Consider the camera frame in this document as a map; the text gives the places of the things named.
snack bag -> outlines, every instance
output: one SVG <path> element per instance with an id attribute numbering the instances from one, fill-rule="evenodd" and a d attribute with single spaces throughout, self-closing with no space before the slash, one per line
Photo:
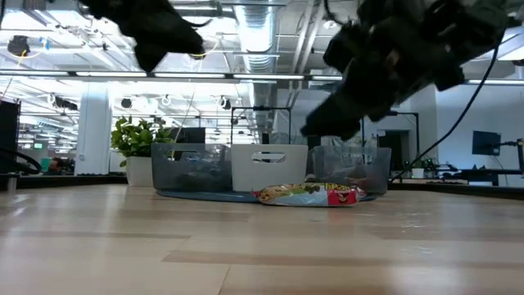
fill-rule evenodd
<path id="1" fill-rule="evenodd" d="M 305 183 L 267 187 L 254 195 L 264 204 L 294 207 L 350 207 L 366 197 L 354 186 Z"/>

white planter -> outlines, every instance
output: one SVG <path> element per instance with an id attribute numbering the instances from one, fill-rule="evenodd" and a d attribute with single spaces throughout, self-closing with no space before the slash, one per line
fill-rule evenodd
<path id="1" fill-rule="evenodd" d="M 413 168 L 411 170 L 411 174 L 413 175 L 413 178 L 415 179 L 423 179 L 424 178 L 424 168 Z"/>
<path id="2" fill-rule="evenodd" d="M 152 187 L 153 169 L 150 157 L 129 157 L 126 165 L 128 184 L 132 187 Z"/>

white pillar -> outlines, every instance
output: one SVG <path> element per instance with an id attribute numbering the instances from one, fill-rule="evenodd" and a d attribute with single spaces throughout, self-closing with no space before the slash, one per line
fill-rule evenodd
<path id="1" fill-rule="evenodd" d="M 515 71 L 519 79 L 524 79 L 524 66 L 515 66 Z"/>
<path id="2" fill-rule="evenodd" d="M 88 82 L 80 103 L 75 175 L 109 172 L 112 100 L 108 83 Z"/>

green plant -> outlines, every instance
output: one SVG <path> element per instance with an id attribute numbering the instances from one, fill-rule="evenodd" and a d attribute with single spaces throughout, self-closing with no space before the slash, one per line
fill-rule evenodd
<path id="1" fill-rule="evenodd" d="M 153 129 L 153 123 L 140 120 L 133 124 L 133 117 L 122 117 L 116 121 L 116 130 L 111 132 L 111 147 L 118 149 L 124 157 L 150 157 L 152 143 L 171 143 L 171 129 L 165 129 L 160 124 L 159 129 Z"/>
<path id="2" fill-rule="evenodd" d="M 415 169 L 417 169 L 417 168 L 426 168 L 424 166 L 424 160 L 418 160 L 418 161 L 414 162 L 413 165 L 411 166 L 411 168 L 412 169 L 413 168 L 415 168 Z"/>

doorway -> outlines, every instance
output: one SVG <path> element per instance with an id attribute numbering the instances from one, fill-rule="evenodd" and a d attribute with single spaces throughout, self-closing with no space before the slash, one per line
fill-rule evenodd
<path id="1" fill-rule="evenodd" d="M 409 131 L 387 130 L 378 137 L 378 147 L 391 149 L 391 170 L 404 169 L 404 163 L 409 161 Z"/>

